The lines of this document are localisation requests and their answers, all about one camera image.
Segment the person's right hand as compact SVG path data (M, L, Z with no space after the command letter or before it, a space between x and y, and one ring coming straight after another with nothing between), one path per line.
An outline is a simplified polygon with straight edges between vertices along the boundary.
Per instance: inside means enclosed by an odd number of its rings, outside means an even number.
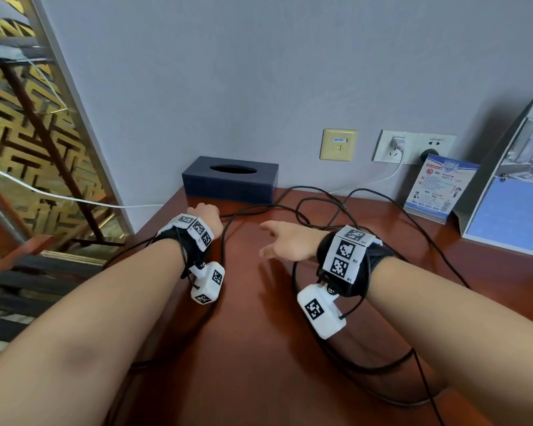
M283 259L291 262L310 260L317 262L317 251L329 234L324 230L308 228L293 223L293 230L286 236L274 237L274 242L259 251L265 259Z

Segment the person's left hand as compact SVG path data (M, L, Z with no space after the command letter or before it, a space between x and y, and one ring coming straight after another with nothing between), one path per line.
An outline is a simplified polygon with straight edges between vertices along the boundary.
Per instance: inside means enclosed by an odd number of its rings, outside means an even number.
M214 238L220 238L223 233L223 224L220 219L220 211L213 204L199 203L195 207L195 214L209 227Z

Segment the person's right forearm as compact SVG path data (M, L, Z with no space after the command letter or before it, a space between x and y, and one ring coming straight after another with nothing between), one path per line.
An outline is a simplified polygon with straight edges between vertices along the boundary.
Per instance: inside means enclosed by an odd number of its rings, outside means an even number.
M370 274L367 300L487 419L533 426L533 322L400 259Z

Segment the person's left forearm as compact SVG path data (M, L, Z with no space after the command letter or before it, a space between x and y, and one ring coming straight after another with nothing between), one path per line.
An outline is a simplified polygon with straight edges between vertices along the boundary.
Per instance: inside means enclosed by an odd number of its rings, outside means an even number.
M184 267L158 241L31 323L0 353L0 426L101 426Z

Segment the dark blue tissue box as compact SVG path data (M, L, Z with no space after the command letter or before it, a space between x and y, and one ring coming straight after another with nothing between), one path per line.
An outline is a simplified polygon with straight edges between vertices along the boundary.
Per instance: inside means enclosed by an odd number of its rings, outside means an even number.
M278 173L279 164L200 156L182 173L182 181L187 196L271 204Z

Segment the left wristband with marker tiles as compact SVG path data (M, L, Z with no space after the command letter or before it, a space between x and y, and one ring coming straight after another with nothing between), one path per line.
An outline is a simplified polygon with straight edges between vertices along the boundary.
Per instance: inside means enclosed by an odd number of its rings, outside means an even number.
M159 230L152 242L164 239L179 243L185 265L181 279L185 279L189 276L191 267L204 262L206 251L215 236L201 218L191 214L179 214Z

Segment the wristband with marker tiles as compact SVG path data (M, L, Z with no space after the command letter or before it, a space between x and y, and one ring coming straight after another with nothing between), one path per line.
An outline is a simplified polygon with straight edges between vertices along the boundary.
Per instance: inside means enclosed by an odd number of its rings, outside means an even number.
M377 236L347 225L328 232L320 242L316 274L340 296L365 298L371 273L384 258L393 256L394 251Z
M215 236L201 218L191 214L179 214L159 230L152 242L164 239L179 243L185 265L181 279L185 279L189 276L191 267L204 262L206 251Z

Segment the right wristband with marker tiles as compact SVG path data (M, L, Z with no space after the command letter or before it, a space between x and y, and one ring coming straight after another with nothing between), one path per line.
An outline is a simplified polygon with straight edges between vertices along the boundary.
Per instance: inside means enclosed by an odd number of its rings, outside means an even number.
M328 232L320 242L316 274L340 296L365 298L371 273L384 258L393 256L394 251L377 236L347 225Z

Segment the blue white notice card stand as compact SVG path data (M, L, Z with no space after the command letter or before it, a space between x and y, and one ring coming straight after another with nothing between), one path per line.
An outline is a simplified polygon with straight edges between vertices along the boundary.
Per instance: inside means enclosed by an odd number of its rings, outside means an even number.
M478 164L450 157L439 157L433 166L432 157L421 167L405 201L404 211L439 224L448 216L479 169Z

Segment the grey folder holder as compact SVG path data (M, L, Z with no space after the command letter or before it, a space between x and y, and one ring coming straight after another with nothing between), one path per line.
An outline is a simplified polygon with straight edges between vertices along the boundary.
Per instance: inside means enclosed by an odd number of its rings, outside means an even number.
M455 205L462 238L533 256L533 100Z

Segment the dark slatted wooden bench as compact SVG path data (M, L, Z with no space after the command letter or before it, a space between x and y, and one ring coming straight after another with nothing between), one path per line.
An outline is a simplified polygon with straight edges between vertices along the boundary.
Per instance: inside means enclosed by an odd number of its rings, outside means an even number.
M57 247L54 236L36 235L0 258L0 353L38 317L101 271L104 259L67 253L67 244L119 249L127 239L128 235L102 242L73 237Z

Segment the gold lattice screen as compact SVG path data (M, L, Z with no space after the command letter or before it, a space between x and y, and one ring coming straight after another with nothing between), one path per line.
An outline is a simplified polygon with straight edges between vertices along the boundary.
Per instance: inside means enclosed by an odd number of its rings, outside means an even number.
M34 0L0 0L0 258L36 235L55 246L128 235ZM66 245L108 259L119 249Z

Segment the yellow wall socket plate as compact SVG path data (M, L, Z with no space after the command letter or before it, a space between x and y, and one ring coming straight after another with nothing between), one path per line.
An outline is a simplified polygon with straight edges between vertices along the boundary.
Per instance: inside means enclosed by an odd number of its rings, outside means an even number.
M320 160L351 162L357 136L357 130L325 128L320 147Z

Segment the white wall power outlet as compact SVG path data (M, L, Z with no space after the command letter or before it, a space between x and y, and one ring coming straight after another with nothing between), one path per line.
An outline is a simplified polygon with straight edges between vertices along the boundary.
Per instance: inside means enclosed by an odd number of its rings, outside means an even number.
M403 155L393 144L393 140L399 139L405 140ZM385 164L418 164L420 155L430 149L446 157L450 154L455 140L456 135L382 130L372 161Z

